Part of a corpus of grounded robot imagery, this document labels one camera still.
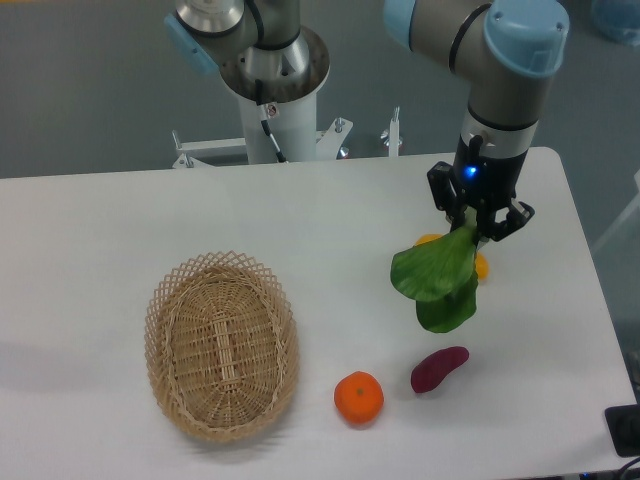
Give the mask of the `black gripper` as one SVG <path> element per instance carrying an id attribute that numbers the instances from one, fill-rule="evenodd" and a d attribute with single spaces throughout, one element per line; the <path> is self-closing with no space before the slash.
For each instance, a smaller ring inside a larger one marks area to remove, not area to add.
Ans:
<path id="1" fill-rule="evenodd" d="M 475 242 L 499 242 L 535 215 L 532 206 L 515 199 L 527 151 L 491 158 L 482 156 L 480 147 L 477 141 L 460 138 L 453 166 L 437 162 L 426 177 L 435 207 L 445 214 L 451 230 L 464 225 L 467 205 L 476 209 Z"/>

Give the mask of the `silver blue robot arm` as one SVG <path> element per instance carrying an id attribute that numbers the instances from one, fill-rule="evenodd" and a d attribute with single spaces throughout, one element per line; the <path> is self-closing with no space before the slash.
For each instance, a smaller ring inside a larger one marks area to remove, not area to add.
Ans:
<path id="1" fill-rule="evenodd" d="M 473 225 L 498 242 L 533 217 L 516 184 L 552 79 L 569 18 L 556 1 L 388 1 L 388 34 L 471 86 L 452 163 L 427 178 L 453 228 Z M 253 164 L 328 159 L 341 127 L 316 132 L 316 95 L 330 59 L 301 22 L 296 1 L 179 1 L 164 20 L 176 49 L 236 97 Z"/>

